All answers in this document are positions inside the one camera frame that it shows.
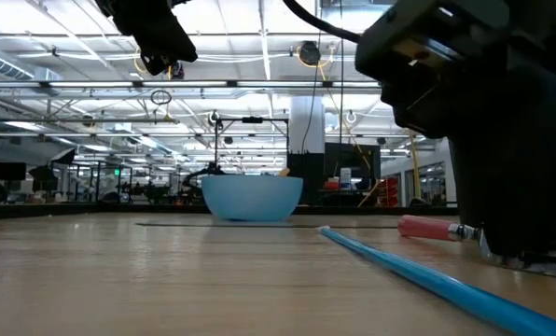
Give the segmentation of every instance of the light blue bowl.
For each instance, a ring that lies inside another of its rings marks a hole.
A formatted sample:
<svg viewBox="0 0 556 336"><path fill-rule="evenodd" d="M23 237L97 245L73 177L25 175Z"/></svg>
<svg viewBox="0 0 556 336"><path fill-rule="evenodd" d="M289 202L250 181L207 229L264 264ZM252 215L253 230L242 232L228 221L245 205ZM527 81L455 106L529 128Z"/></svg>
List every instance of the light blue bowl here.
<svg viewBox="0 0 556 336"><path fill-rule="evenodd" d="M214 175L202 178L203 198L221 219L282 221L303 190L303 179L270 175Z"/></svg>

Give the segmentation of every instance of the table surface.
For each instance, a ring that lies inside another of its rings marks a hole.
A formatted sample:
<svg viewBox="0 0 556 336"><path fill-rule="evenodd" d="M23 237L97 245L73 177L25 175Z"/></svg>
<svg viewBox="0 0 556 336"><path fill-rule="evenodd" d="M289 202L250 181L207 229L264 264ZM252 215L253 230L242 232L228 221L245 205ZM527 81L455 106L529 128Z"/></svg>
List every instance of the table surface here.
<svg viewBox="0 0 556 336"><path fill-rule="evenodd" d="M556 318L556 278L486 264L471 242L400 237L396 221L0 220L0 335L505 334L332 243L322 225Z"/></svg>

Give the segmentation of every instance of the white column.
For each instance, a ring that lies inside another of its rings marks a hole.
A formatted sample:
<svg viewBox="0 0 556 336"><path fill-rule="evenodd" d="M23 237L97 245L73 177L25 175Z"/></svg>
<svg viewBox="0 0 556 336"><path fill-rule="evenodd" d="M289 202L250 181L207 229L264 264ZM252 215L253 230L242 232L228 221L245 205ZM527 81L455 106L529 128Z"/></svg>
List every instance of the white column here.
<svg viewBox="0 0 556 336"><path fill-rule="evenodd" d="M324 153L326 142L325 113L326 109L321 96L291 97L290 146L288 149L291 153Z"/></svg>

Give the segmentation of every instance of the red cylinder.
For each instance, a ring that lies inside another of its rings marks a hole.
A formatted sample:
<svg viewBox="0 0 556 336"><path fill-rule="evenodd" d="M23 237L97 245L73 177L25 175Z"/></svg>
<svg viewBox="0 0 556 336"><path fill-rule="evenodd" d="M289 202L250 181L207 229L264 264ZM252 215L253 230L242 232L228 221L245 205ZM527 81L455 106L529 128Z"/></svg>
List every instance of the red cylinder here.
<svg viewBox="0 0 556 336"><path fill-rule="evenodd" d="M448 228L453 222L405 215L398 221L398 232L403 236L456 241L449 235Z"/></svg>

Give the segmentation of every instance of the blue rod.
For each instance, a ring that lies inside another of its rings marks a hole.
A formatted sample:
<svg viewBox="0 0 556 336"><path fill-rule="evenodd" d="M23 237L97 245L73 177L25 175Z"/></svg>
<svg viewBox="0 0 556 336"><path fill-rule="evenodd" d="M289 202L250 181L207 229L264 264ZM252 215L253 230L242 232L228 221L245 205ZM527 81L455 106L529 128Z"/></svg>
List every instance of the blue rod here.
<svg viewBox="0 0 556 336"><path fill-rule="evenodd" d="M498 328L518 335L556 336L556 320L536 313L517 303L462 282L416 262L392 253L376 250L355 239L337 233L329 227L319 228L327 238L360 254L364 258L390 269L416 285L456 304L469 313Z"/></svg>

